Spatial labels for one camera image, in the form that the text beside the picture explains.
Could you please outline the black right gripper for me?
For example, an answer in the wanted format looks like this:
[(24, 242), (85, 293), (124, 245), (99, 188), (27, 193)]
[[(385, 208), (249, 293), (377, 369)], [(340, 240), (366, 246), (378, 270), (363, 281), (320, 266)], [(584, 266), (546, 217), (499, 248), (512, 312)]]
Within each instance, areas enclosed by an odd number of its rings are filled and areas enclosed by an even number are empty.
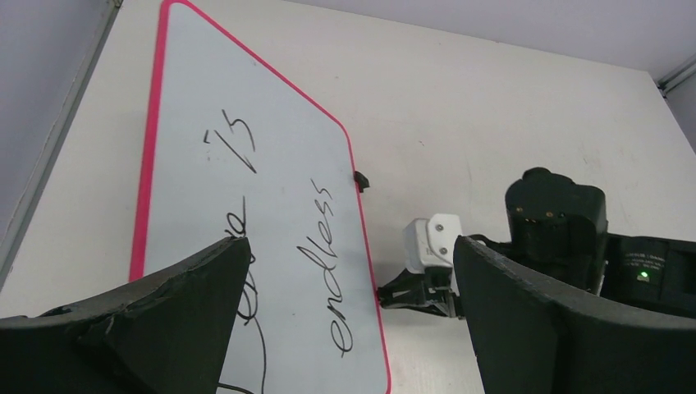
[(534, 167), (506, 191), (511, 238), (471, 239), (527, 268), (591, 294), (598, 294), (605, 271), (607, 205), (596, 186)]

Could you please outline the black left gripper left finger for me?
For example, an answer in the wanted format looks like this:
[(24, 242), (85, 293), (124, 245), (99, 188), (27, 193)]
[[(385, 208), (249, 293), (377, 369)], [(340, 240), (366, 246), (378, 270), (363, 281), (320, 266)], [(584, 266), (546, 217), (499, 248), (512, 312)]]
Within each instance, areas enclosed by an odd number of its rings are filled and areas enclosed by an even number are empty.
[(214, 393), (251, 260), (245, 238), (40, 316), (1, 321), (4, 393)]

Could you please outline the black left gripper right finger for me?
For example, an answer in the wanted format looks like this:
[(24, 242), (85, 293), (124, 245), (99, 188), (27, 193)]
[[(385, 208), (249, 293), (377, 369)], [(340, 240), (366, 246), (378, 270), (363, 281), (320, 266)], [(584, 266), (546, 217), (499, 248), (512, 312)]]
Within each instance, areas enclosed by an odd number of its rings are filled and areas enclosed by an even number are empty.
[(467, 236), (454, 268), (485, 392), (694, 392), (693, 319), (604, 299)]

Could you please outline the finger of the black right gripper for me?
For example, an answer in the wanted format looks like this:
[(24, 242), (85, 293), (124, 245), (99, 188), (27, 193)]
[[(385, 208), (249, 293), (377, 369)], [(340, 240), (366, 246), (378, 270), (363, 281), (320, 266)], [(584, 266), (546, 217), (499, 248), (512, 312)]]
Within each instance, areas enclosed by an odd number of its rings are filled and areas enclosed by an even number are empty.
[(433, 306), (425, 273), (401, 271), (394, 279), (377, 289), (380, 306), (384, 309), (425, 310)]

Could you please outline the pink-framed whiteboard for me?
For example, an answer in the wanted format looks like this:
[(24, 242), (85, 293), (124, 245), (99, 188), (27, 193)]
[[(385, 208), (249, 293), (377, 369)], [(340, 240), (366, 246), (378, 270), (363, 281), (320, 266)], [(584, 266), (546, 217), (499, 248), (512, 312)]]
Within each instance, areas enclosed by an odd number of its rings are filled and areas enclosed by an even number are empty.
[(193, 3), (162, 2), (130, 279), (248, 239), (216, 392), (391, 390), (354, 173), (334, 116)]

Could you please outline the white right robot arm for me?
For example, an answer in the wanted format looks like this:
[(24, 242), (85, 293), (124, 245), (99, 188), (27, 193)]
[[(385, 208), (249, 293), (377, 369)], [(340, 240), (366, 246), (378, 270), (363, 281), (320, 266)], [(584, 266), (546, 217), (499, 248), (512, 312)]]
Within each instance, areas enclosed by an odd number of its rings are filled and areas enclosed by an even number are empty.
[[(603, 298), (651, 311), (695, 315), (695, 244), (608, 230), (605, 193), (543, 167), (527, 170), (507, 189), (508, 242), (474, 239), (527, 268)], [(404, 231), (405, 269), (380, 286), (385, 309), (462, 318), (453, 290), (453, 214), (417, 218)]]

